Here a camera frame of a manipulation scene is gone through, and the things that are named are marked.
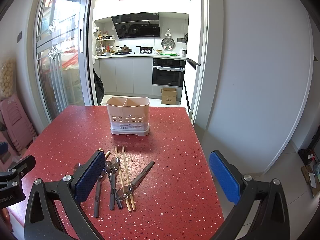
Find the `pink utensil holder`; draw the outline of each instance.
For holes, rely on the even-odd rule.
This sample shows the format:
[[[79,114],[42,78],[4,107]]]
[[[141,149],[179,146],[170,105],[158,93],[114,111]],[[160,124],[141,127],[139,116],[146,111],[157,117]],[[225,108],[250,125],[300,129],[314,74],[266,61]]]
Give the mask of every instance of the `pink utensil holder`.
[[[145,136],[149,133],[150,99],[112,97],[107,101],[108,115],[112,134],[136,134]]]

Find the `range hood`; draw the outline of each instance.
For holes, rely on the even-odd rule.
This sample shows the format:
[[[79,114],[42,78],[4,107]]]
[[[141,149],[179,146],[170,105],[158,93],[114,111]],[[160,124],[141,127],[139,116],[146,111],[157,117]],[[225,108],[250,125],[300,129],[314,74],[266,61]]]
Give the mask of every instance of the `range hood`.
[[[160,38],[159,13],[132,13],[112,17],[119,39]]]

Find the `wall switch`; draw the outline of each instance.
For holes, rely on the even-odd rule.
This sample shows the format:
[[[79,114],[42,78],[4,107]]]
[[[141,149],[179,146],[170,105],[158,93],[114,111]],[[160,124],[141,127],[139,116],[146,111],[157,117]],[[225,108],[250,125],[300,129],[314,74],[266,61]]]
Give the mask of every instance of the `wall switch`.
[[[18,43],[21,39],[22,39],[22,32],[20,32],[20,33],[18,34],[17,43]]]

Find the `fan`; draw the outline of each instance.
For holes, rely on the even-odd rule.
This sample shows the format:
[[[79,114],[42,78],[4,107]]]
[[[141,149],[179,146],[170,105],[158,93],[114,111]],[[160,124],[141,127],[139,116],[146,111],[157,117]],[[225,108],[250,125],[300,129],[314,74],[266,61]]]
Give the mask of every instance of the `fan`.
[[[188,45],[188,34],[186,34],[186,36],[184,36],[184,43]]]

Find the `table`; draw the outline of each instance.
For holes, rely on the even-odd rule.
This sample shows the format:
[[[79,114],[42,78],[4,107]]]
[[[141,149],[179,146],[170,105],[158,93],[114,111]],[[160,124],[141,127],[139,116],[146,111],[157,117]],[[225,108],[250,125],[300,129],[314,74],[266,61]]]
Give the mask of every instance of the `table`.
[[[39,135],[26,154],[36,167],[23,179],[26,200],[9,207],[23,225],[35,179],[60,180],[97,150],[121,145],[130,179],[151,161],[155,165],[134,192],[136,211],[109,210],[110,184],[102,183],[100,217],[93,217],[95,187],[81,207],[105,239],[209,239],[223,222],[222,210],[200,143],[183,107],[150,107],[147,136],[112,135],[105,106],[69,106]],[[58,202],[68,233],[77,237]]]

